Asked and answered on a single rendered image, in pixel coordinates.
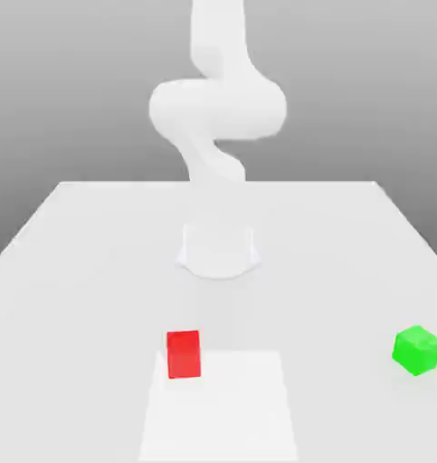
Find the small red cube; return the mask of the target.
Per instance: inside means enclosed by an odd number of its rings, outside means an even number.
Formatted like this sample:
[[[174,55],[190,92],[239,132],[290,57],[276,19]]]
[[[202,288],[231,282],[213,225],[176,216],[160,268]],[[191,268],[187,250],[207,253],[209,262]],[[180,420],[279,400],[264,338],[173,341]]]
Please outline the small red cube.
[[[201,351],[198,330],[166,334],[167,371],[169,379],[201,376]]]

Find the small green cube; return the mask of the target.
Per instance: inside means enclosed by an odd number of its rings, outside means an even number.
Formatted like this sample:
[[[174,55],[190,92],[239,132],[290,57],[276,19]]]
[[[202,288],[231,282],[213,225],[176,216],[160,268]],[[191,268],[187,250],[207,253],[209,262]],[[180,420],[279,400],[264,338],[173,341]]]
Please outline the small green cube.
[[[408,373],[418,376],[437,367],[437,336],[422,326],[411,326],[394,339],[392,358]]]

